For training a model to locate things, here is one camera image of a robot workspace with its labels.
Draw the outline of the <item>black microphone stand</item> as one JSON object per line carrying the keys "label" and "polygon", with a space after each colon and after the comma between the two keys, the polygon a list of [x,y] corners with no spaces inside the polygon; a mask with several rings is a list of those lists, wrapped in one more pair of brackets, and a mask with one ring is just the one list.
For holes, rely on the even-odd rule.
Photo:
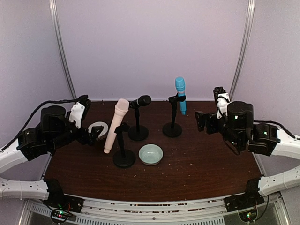
{"label": "black microphone stand", "polygon": [[139,108],[134,109],[135,112],[135,126],[132,126],[128,131],[128,137],[133,141],[142,141],[149,136],[149,130],[140,125],[140,112]]}
{"label": "black microphone stand", "polygon": [[136,160],[134,152],[125,149],[123,133],[128,132],[129,129],[130,126],[125,122],[115,129],[119,150],[113,155],[113,163],[118,168],[129,168],[135,163]]}
{"label": "black microphone stand", "polygon": [[176,119],[177,108],[178,108],[177,103],[183,100],[186,100],[186,96],[183,96],[183,99],[181,100],[178,94],[168,98],[168,102],[172,106],[172,114],[171,114],[172,120],[171,122],[164,124],[162,129],[163,134],[167,137],[175,138],[180,136],[182,133],[182,128],[178,123],[175,122],[175,119]]}

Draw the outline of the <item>pink toy microphone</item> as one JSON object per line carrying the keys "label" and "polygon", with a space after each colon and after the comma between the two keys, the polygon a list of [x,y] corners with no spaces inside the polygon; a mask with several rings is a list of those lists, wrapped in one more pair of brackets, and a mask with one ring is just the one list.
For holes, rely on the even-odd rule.
{"label": "pink toy microphone", "polygon": [[129,101],[123,98],[119,99],[115,105],[113,119],[104,145],[104,153],[110,153],[116,138],[115,129],[121,125],[123,118],[128,111]]}

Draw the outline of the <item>blue toy microphone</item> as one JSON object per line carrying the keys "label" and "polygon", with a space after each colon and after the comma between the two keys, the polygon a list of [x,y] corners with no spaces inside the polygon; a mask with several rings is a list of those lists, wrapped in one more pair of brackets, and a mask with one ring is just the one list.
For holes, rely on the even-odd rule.
{"label": "blue toy microphone", "polygon": [[[185,96],[185,80],[183,77],[179,76],[175,78],[175,88],[177,90],[178,96],[181,98],[181,100],[183,99],[183,96]],[[180,101],[180,111],[182,115],[186,115],[186,111],[187,111],[187,105],[186,105],[186,101]]]}

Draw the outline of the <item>black microphone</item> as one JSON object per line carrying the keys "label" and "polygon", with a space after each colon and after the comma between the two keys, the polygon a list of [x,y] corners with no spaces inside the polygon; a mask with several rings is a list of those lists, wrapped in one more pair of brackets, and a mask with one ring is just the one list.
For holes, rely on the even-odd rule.
{"label": "black microphone", "polygon": [[152,98],[149,95],[142,95],[138,99],[130,101],[129,107],[137,109],[141,106],[147,106],[152,102]]}

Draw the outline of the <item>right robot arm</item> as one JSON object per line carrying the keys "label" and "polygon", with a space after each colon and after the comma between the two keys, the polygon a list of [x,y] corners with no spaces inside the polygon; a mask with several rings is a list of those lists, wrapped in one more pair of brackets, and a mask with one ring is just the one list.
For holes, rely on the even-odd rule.
{"label": "right robot arm", "polygon": [[[248,150],[265,156],[300,158],[300,137],[278,122],[255,120],[254,107],[250,103],[233,101],[219,105],[216,113],[196,111],[195,118],[199,131],[220,133],[236,155]],[[297,166],[273,176],[249,180],[245,194],[265,197],[299,184],[300,168]]]}

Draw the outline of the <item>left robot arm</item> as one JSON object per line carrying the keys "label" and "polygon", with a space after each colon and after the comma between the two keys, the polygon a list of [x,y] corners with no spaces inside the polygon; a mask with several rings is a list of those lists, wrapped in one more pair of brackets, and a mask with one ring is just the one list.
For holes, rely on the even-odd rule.
{"label": "left robot arm", "polygon": [[[0,152],[0,171],[28,161],[41,155],[54,155],[56,150],[78,141],[82,145],[92,146],[103,133],[103,126],[84,128],[81,119],[69,120],[66,109],[52,105],[41,110],[40,123],[28,128]],[[0,180],[1,199],[39,199],[46,202],[65,201],[63,190],[56,179],[38,181]]]}

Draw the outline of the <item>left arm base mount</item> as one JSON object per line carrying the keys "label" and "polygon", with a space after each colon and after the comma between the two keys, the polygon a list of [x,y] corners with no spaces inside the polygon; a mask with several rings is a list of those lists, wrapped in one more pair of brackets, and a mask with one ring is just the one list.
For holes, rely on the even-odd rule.
{"label": "left arm base mount", "polygon": [[74,213],[80,213],[84,199],[80,197],[63,195],[60,199],[49,197],[41,201],[50,210],[50,219],[55,224],[65,223],[69,218],[74,218]]}

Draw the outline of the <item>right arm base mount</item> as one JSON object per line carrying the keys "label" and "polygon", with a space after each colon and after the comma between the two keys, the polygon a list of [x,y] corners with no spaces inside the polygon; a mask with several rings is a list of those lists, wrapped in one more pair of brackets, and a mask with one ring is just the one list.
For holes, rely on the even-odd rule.
{"label": "right arm base mount", "polygon": [[227,212],[237,212],[244,223],[254,223],[259,218],[258,205],[265,202],[259,194],[232,195],[224,199]]}

